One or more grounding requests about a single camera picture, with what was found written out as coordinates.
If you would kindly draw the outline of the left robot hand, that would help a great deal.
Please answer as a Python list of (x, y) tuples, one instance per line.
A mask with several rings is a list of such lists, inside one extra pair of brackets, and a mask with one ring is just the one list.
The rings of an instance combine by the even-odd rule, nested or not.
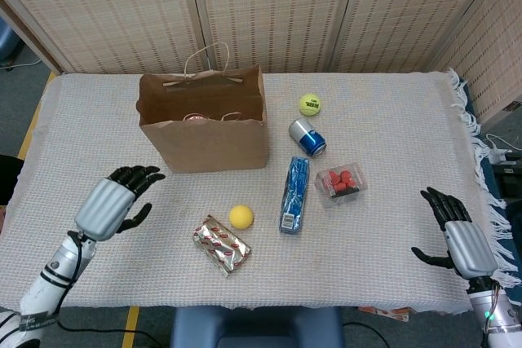
[(123, 166), (103, 178), (77, 212), (77, 229), (88, 238), (101, 242), (136, 228), (149, 215), (152, 205), (145, 204), (133, 217), (127, 214), (134, 203), (157, 181), (166, 176), (156, 166)]

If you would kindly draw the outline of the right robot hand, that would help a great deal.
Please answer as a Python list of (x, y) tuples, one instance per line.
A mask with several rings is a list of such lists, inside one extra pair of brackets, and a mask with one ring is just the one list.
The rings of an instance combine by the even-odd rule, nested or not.
[(447, 246), (445, 257), (425, 254), (413, 247), (414, 255), (427, 265), (453, 269), (463, 279), (471, 281), (489, 278), (498, 269), (493, 251), (482, 229), (475, 224), (464, 204), (452, 195), (432, 187), (420, 191), (428, 202), (442, 231)]

